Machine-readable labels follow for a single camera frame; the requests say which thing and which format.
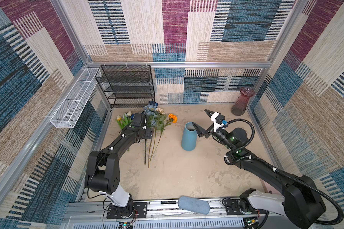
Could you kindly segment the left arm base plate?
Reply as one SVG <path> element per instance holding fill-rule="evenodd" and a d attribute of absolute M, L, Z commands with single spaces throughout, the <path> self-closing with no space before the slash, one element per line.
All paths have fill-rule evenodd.
<path fill-rule="evenodd" d="M 148 209 L 148 202 L 133 202 L 126 207 L 117 207 L 110 204 L 107 207 L 106 219 L 132 219 L 136 216 L 137 219 L 146 218 Z"/>

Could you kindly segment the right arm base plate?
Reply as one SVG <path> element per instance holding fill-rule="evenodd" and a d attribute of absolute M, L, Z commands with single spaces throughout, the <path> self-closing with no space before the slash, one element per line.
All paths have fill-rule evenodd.
<path fill-rule="evenodd" d="M 261 215 L 266 213 L 265 210 L 253 208 L 247 200 L 223 198 L 222 204 L 227 215 Z"/>

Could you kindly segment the cream sunflower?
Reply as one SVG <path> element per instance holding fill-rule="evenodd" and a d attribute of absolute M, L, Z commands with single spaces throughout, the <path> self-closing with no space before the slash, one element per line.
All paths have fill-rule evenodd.
<path fill-rule="evenodd" d="M 149 153 L 148 153 L 148 167 L 150 167 L 150 162 L 155 154 L 155 151 L 159 145 L 159 142 L 161 140 L 161 136 L 165 130 L 165 121 L 166 121 L 166 113 L 161 108 L 154 108 L 153 110 L 153 116 L 151 119 L 151 127 L 153 128 L 153 147 L 150 147 Z M 157 139 L 157 132 L 159 131 L 159 140 L 156 144 Z"/>

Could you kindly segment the teal ceramic vase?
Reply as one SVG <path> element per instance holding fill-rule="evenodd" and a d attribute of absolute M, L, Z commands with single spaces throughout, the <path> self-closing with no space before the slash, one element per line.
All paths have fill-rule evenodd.
<path fill-rule="evenodd" d="M 185 151 L 192 151 L 195 149 L 197 143 L 197 132 L 192 122 L 186 123 L 181 146 Z"/>

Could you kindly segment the dark blue rose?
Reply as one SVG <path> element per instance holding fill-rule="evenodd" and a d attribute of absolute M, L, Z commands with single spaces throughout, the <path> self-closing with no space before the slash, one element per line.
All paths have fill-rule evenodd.
<path fill-rule="evenodd" d="M 153 106 L 153 107 L 155 107 L 155 108 L 158 107 L 158 103 L 155 102 L 155 101 L 149 101 L 149 105 L 150 105 L 150 106 Z"/>

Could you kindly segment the light blue rose bunch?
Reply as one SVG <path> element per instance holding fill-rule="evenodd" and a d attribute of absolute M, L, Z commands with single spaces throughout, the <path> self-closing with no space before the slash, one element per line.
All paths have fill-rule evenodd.
<path fill-rule="evenodd" d="M 156 112 L 156 108 L 153 106 L 150 106 L 149 103 L 143 107 L 144 109 L 144 113 L 147 116 L 147 127 L 149 128 L 153 128 L 153 120 L 154 120 L 154 115 Z M 148 152 L 148 167 L 150 167 L 150 161 L 151 161 L 151 149 L 152 149 L 152 139 L 150 142 L 150 146 L 149 146 L 149 152 Z"/>

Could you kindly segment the orange marigold flower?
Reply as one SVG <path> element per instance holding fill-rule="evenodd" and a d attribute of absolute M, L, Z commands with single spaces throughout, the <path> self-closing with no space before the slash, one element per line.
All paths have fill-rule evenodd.
<path fill-rule="evenodd" d="M 166 117 L 166 121 L 165 121 L 165 129 L 167 126 L 171 125 L 172 123 L 176 123 L 178 120 L 177 116 L 174 114 L 166 114 L 166 115 L 167 115 L 167 117 Z"/>

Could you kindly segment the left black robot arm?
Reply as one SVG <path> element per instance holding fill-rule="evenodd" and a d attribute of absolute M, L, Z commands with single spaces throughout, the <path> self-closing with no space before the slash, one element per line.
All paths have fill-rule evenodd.
<path fill-rule="evenodd" d="M 117 207 L 127 207 L 131 202 L 131 194 L 120 185 L 119 160 L 131 145 L 150 138 L 151 134 L 151 129 L 147 127 L 125 127 L 106 148 L 91 152 L 88 157 L 85 187 L 106 195 Z"/>

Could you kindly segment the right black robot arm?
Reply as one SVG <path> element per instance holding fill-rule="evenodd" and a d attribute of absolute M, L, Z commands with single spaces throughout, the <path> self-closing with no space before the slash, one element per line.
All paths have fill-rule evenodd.
<path fill-rule="evenodd" d="M 273 186 L 280 193 L 278 197 L 263 197 L 254 189 L 240 196 L 240 200 L 255 209 L 263 209 L 286 216 L 295 226 L 307 229 L 312 224 L 329 225 L 333 221 L 323 221 L 319 218 L 326 212 L 324 199 L 331 198 L 320 191 L 314 181 L 305 175 L 298 177 L 274 167 L 264 159 L 256 156 L 247 146 L 252 142 L 255 129 L 252 123 L 245 119 L 226 121 L 218 112 L 205 110 L 211 118 L 212 125 L 204 129 L 197 123 L 192 123 L 199 137 L 213 139 L 225 146 L 228 152 L 224 162 L 229 166 L 248 171 Z"/>

